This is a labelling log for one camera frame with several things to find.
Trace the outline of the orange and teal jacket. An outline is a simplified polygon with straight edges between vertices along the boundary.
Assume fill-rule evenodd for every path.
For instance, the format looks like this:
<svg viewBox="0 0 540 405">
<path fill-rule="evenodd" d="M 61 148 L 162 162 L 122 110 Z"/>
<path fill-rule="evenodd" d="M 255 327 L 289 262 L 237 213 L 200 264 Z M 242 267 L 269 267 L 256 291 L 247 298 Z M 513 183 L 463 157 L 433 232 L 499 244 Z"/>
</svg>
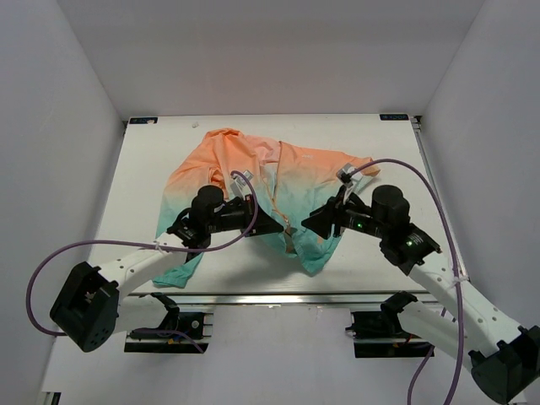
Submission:
<svg viewBox="0 0 540 405">
<path fill-rule="evenodd" d="M 354 191 L 362 191 L 380 172 L 371 161 L 370 157 L 245 135 L 232 128 L 210 131 L 166 182 L 156 233 L 165 232 L 202 186 L 217 186 L 226 199 L 234 198 L 231 176 L 249 170 L 251 192 L 256 193 L 261 208 L 284 227 L 280 234 L 262 236 L 263 244 L 282 257 L 298 259 L 308 274 L 316 275 L 340 240 L 322 239 L 301 221 L 337 194 L 342 185 L 337 172 L 346 164 L 363 168 L 354 176 L 358 181 Z"/>
</svg>

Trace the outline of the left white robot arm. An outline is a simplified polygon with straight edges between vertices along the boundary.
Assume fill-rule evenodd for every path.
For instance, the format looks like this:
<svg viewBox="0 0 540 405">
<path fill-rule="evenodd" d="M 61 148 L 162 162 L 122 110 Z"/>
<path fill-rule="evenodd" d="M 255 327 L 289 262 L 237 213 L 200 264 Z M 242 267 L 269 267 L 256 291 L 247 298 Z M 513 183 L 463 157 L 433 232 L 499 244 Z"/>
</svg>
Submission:
<svg viewBox="0 0 540 405">
<path fill-rule="evenodd" d="M 99 348 L 111 335 L 135 332 L 161 337 L 182 335 L 177 303 L 162 293 L 131 299 L 135 289 L 162 273 L 192 263 L 208 249 L 215 233 L 278 234 L 272 219 L 252 194 L 226 201 L 216 186 L 203 186 L 148 248 L 140 248 L 101 266 L 76 265 L 67 276 L 50 318 L 85 352 Z"/>
</svg>

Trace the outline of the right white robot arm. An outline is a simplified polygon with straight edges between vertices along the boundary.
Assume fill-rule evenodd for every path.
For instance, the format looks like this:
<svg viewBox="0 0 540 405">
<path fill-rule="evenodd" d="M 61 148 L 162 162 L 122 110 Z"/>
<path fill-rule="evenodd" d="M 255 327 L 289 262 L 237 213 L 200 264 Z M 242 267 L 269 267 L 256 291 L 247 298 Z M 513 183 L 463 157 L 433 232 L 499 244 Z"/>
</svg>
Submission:
<svg viewBox="0 0 540 405">
<path fill-rule="evenodd" d="M 382 329 L 412 334 L 460 359 L 478 388 L 507 404 L 539 377 L 539 328 L 508 317 L 467 279 L 458 278 L 440 246 L 409 217 L 409 203 L 395 186 L 378 186 L 371 204 L 352 194 L 331 197 L 302 224 L 324 239 L 354 230 L 380 241 L 384 258 L 423 286 L 448 312 L 444 318 L 405 291 L 381 304 Z"/>
</svg>

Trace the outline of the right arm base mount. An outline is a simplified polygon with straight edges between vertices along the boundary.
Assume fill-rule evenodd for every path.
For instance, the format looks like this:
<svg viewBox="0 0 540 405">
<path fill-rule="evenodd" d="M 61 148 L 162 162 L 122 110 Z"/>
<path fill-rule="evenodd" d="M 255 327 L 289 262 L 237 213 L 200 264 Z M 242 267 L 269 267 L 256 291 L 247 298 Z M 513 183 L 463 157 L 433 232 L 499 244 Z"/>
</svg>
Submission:
<svg viewBox="0 0 540 405">
<path fill-rule="evenodd" d="M 432 348 L 416 335 L 392 330 L 380 311 L 353 311 L 345 333 L 353 339 L 356 359 L 423 358 Z"/>
</svg>

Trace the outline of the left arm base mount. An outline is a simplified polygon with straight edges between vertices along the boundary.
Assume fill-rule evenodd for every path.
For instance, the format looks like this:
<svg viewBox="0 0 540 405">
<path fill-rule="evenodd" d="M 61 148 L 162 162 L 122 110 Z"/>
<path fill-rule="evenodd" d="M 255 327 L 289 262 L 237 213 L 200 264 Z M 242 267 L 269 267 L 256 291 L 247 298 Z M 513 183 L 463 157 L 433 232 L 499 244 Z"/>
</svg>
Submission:
<svg viewBox="0 0 540 405">
<path fill-rule="evenodd" d="M 170 296 L 129 296 L 117 326 L 130 354 L 204 354 L 213 334 L 213 310 L 180 305 Z"/>
</svg>

